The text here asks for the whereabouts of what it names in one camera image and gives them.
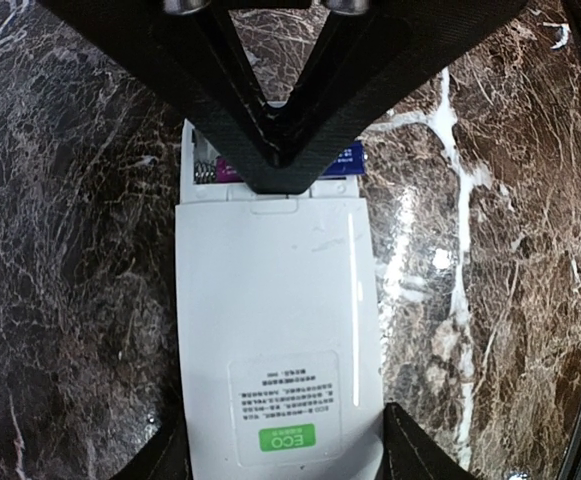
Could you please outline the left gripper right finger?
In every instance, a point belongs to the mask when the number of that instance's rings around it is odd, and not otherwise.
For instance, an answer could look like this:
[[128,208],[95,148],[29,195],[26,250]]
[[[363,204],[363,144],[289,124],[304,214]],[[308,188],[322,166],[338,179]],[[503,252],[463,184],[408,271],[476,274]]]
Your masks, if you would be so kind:
[[383,414],[385,480],[470,480],[461,468],[398,404]]

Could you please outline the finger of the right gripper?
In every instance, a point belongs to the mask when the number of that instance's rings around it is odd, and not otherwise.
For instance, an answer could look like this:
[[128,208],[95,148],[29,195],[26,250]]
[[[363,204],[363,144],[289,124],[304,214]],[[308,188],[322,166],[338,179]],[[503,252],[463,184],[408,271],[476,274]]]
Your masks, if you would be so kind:
[[222,2],[187,15],[161,1],[43,5],[190,120],[253,191],[289,193],[266,97]]
[[516,17],[522,1],[375,1],[330,13],[275,123],[282,166],[264,190],[304,192],[389,108]]

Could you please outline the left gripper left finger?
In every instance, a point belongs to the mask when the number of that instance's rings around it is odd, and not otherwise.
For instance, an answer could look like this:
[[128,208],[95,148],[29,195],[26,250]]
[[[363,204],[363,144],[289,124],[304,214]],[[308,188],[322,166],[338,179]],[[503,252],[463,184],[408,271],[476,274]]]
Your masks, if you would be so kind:
[[112,480],[188,480],[192,478],[186,427],[164,424]]

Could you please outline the blue AAA battery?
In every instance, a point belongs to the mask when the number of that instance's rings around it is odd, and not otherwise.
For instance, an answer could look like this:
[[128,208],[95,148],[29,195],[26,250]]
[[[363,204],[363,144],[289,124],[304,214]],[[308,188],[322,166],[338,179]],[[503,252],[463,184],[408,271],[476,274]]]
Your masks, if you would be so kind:
[[366,153],[360,140],[345,148],[335,161],[321,174],[322,178],[361,176],[366,173]]

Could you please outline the white remote control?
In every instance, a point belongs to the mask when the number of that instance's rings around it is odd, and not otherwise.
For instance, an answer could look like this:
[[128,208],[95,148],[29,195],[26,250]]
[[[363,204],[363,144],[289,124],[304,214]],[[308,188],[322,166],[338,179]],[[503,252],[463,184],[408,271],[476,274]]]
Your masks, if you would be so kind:
[[299,195],[217,183],[191,123],[175,209],[177,331],[196,479],[376,479],[375,266],[360,176]]

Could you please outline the brown AAA battery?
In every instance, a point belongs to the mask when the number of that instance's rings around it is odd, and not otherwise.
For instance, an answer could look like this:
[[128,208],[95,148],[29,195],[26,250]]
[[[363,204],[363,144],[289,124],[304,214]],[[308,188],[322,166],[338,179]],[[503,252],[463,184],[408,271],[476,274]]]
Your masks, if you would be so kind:
[[223,156],[217,156],[215,159],[215,179],[221,184],[242,182],[236,169]]

